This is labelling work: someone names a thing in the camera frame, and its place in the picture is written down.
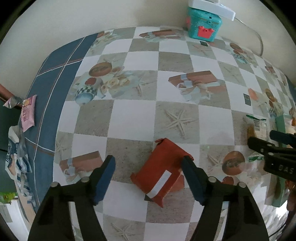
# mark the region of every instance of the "pink package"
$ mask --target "pink package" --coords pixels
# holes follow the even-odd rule
[[[35,100],[36,96],[34,95],[28,99],[25,99],[23,102],[23,108],[21,113],[22,129],[25,132],[31,126],[34,126],[34,116],[35,116]]]

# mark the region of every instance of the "screw head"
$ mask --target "screw head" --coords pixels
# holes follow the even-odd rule
[[[87,183],[89,181],[89,177],[83,177],[83,178],[81,178],[81,181],[83,183]]]
[[[53,182],[50,186],[51,186],[52,188],[55,188],[58,184],[59,184],[58,182]]]
[[[211,183],[215,183],[217,181],[217,179],[215,177],[209,177],[208,180]]]
[[[243,182],[240,182],[240,183],[239,183],[239,186],[240,186],[241,188],[245,188],[247,185],[246,185],[245,183],[243,183]]]

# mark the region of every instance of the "white wall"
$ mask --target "white wall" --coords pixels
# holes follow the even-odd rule
[[[296,83],[296,46],[259,0],[221,0],[263,38],[263,56]],[[37,0],[0,45],[0,84],[24,97],[43,60],[55,49],[100,30],[130,26],[184,26],[187,0]],[[259,52],[259,41],[240,23],[224,20],[219,34]]]
[[[27,241],[29,231],[24,223],[17,201],[12,200],[11,205],[6,204],[6,206],[12,220],[12,223],[7,223],[7,225],[19,241]]]

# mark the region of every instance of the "teal box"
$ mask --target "teal box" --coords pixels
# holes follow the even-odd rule
[[[190,38],[213,42],[221,25],[222,20],[218,15],[188,7],[187,27]]]

